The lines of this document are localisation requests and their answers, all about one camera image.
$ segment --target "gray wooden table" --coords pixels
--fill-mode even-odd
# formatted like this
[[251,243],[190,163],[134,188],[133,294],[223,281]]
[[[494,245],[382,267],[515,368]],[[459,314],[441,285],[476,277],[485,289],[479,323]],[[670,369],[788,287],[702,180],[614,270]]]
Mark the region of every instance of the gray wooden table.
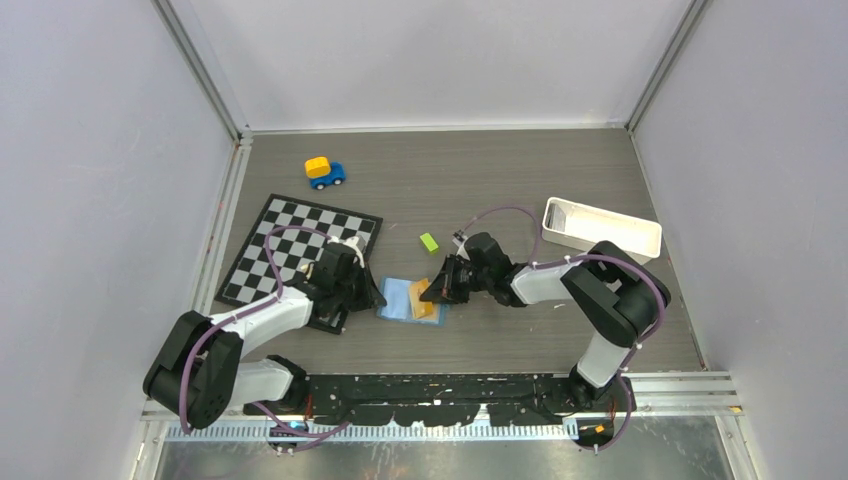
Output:
[[[310,189],[303,162],[325,155],[348,180]],[[258,136],[247,166],[223,270],[233,262],[268,195],[278,193],[383,217],[371,256],[382,276],[418,280],[438,272],[454,251],[450,235],[497,205],[531,207],[541,219],[556,196],[655,220],[645,181],[623,130],[345,133]],[[499,212],[473,231],[488,231],[514,261],[533,246],[531,221]],[[430,232],[441,251],[426,253]],[[539,260],[573,254],[542,242]],[[671,289],[667,323],[636,356],[637,371],[698,370],[700,364],[674,271],[663,258],[647,265]],[[213,311],[231,307],[216,304]],[[350,315],[341,336],[310,328],[288,332],[249,358],[279,354],[313,373],[567,372],[593,329],[573,304],[509,309],[483,293],[454,306],[445,326],[394,323],[373,311]]]

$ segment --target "white wall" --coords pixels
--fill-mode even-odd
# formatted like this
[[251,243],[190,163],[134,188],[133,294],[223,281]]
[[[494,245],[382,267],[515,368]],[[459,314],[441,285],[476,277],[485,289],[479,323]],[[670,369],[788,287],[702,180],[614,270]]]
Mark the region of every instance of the white wall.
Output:
[[181,1],[254,130],[624,122],[689,3]]
[[765,478],[845,478],[848,4],[716,1],[637,131],[707,357]]
[[0,143],[0,478],[122,478],[230,140],[150,2],[80,0],[4,3]]

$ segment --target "white plastic container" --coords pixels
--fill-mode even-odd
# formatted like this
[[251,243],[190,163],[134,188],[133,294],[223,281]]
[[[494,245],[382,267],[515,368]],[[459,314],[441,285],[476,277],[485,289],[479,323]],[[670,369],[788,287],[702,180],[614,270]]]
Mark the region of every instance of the white plastic container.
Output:
[[657,222],[551,197],[542,219],[542,238],[586,251],[609,240],[640,265],[660,256],[662,226]]

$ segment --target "blue napkin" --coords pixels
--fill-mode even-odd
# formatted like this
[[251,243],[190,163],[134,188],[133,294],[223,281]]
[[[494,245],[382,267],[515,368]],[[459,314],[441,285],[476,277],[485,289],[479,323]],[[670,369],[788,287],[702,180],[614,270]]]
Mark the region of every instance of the blue napkin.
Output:
[[377,316],[393,322],[444,325],[447,305],[434,303],[433,315],[422,318],[412,316],[412,305],[409,303],[409,287],[412,283],[412,280],[383,277],[380,282],[380,293],[386,299],[386,306],[377,309]]

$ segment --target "black and white checkerboard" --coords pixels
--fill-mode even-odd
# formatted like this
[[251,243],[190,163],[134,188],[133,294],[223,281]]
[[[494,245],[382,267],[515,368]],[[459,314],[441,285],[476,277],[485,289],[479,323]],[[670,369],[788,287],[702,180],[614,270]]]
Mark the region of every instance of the black and white checkerboard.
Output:
[[[368,259],[382,222],[383,219],[372,215],[272,194],[215,299],[242,306],[274,291],[276,280],[263,245],[265,235],[276,226],[302,225],[340,239],[359,235],[366,242],[362,253]],[[283,281],[291,279],[302,265],[318,260],[324,241],[324,237],[302,230],[284,230],[274,234],[270,241],[271,250]],[[346,317],[347,312],[327,324],[310,323],[310,326],[340,333]]]

